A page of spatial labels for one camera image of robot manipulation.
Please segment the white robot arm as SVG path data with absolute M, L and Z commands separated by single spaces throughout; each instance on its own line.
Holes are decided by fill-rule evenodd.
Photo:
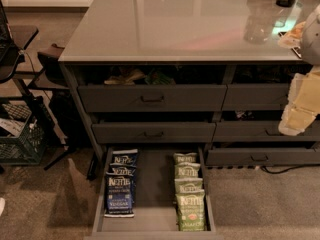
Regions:
M 320 5 L 278 41 L 283 48 L 299 48 L 301 59 L 312 69 L 303 75 L 296 73 L 288 93 L 278 126 L 280 133 L 296 136 L 303 133 L 320 114 Z

